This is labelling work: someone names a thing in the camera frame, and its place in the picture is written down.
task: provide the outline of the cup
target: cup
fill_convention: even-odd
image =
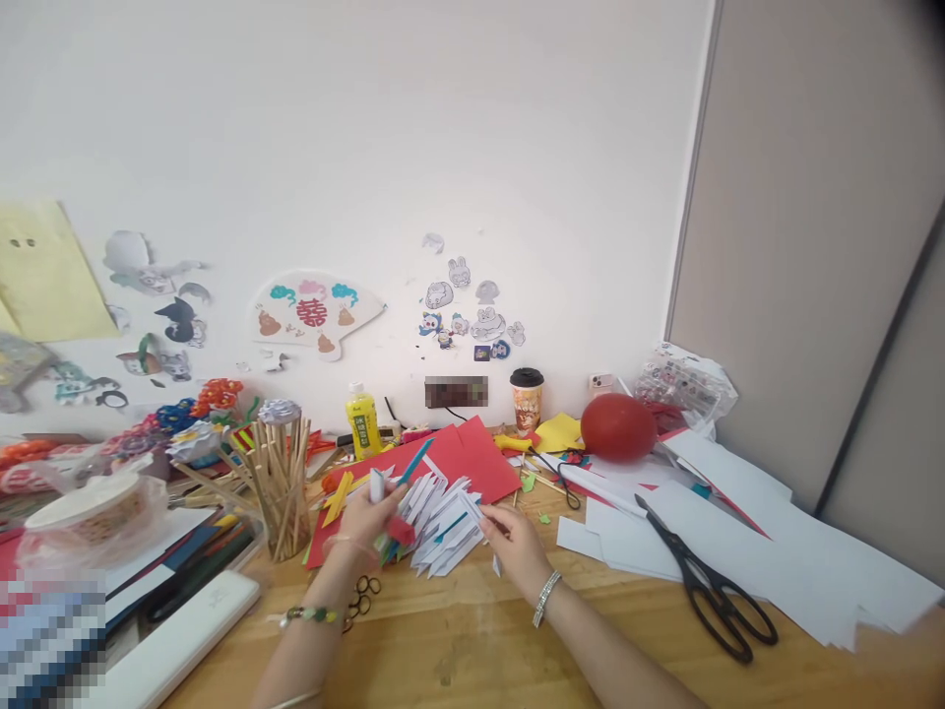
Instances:
[[[515,406],[515,427],[520,437],[534,433],[541,423],[541,385],[544,377],[531,367],[512,372],[512,400]]]

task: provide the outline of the scissors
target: scissors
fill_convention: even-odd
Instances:
[[[561,475],[561,466],[563,466],[563,465],[573,465],[573,466],[576,466],[576,467],[580,467],[580,466],[578,466],[577,463],[569,463],[568,461],[558,461],[558,462],[557,462],[557,466],[553,466],[553,465],[551,465],[550,463],[548,463],[547,458],[545,458],[543,455],[541,455],[540,453],[538,453],[533,447],[530,447],[530,448],[529,448],[529,452],[532,453],[532,455],[537,456],[538,458],[540,458],[541,461],[548,467],[548,470],[553,470],[554,473],[555,473],[555,475],[558,476],[558,480],[557,480],[557,481],[558,481],[559,483],[561,483],[561,488],[564,490],[564,500],[565,500],[565,502],[568,503],[568,507],[570,507],[571,509],[573,509],[573,510],[575,510],[575,511],[581,509],[581,500],[580,500],[580,499],[578,498],[578,496],[574,493],[574,490],[572,490],[572,489],[568,486],[568,481],[565,480],[565,478],[564,478],[563,475]],[[569,456],[569,460],[570,460],[570,456],[571,456],[572,454],[574,454],[574,453],[580,453],[580,454],[583,455],[583,454],[584,454],[584,451],[579,451],[579,450],[577,450],[577,449],[570,449],[570,448],[569,448],[568,450],[555,451],[555,453],[567,453],[568,456]]]
[[[637,499],[637,504],[647,511],[647,519],[650,520],[650,524],[657,530],[662,540],[666,542],[666,546],[669,547],[672,555],[675,556],[679,568],[682,569],[682,583],[686,587],[686,594],[689,596],[689,602],[692,604],[692,608],[695,609],[696,615],[699,616],[699,619],[702,620],[702,624],[706,626],[706,629],[712,634],[716,641],[722,645],[723,649],[743,665],[749,664],[754,658],[754,654],[751,652],[751,646],[748,645],[748,641],[745,640],[744,635],[741,634],[734,622],[732,622],[733,618],[737,620],[745,630],[751,633],[756,640],[760,640],[765,643],[765,645],[776,645],[778,643],[778,631],[775,629],[774,624],[771,623],[771,619],[768,615],[761,610],[758,603],[745,593],[740,586],[735,585],[730,579],[722,576],[721,573],[696,556],[679,538],[679,535],[674,534],[666,527],[666,524],[657,516],[656,512],[650,509],[650,505],[647,504],[647,501],[643,499],[643,497],[640,495],[634,496]],[[733,591],[734,595],[740,596],[758,613],[758,616],[768,627],[767,634],[758,630],[758,628],[742,614],[725,592],[726,589]],[[737,646],[729,643],[728,640],[716,630],[716,627],[706,617],[702,607],[696,603],[696,596],[701,596],[712,610],[716,612],[722,625],[724,625],[728,634],[735,640]]]
[[[347,605],[347,617],[345,618],[345,627],[342,629],[342,634],[351,630],[355,618],[371,612],[371,597],[368,592],[375,596],[379,594],[381,592],[381,581],[373,576],[361,576],[354,586],[354,591],[357,593],[357,601],[351,601]]]

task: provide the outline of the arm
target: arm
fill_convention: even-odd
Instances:
[[[406,493],[405,485],[398,487],[383,502],[372,505],[365,485],[351,500],[339,535],[353,542],[335,544],[299,604],[303,608],[324,607],[338,617],[334,622],[299,618],[289,624],[256,689],[252,709],[271,709],[313,693],[310,699],[291,706],[302,709],[322,706],[320,693],[342,639],[347,604],[358,576],[370,561],[362,548],[374,544]]]
[[[481,509],[487,518],[481,520],[479,526],[512,583],[534,608],[541,589],[553,573],[535,527],[525,515],[511,507],[483,505]],[[563,579],[548,596],[544,617],[607,709],[625,707],[629,703],[640,707],[705,706],[678,679],[627,640]]]

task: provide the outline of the yellow paper sheet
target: yellow paper sheet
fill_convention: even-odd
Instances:
[[[584,443],[578,441],[581,437],[581,422],[572,419],[567,414],[558,414],[554,419],[545,421],[535,429],[541,436],[541,443],[535,450],[538,453],[580,448],[584,450]]]
[[[0,329],[33,342],[118,337],[53,200],[0,202]]]

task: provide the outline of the silver bracelet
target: silver bracelet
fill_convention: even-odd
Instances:
[[[561,574],[555,571],[551,574],[551,578],[548,579],[548,582],[544,585],[544,588],[541,589],[541,595],[538,596],[538,605],[535,606],[535,618],[532,620],[532,625],[538,627],[541,625],[541,619],[544,617],[544,605],[548,602],[548,596],[551,595],[551,589],[554,588],[554,585],[561,580]]]

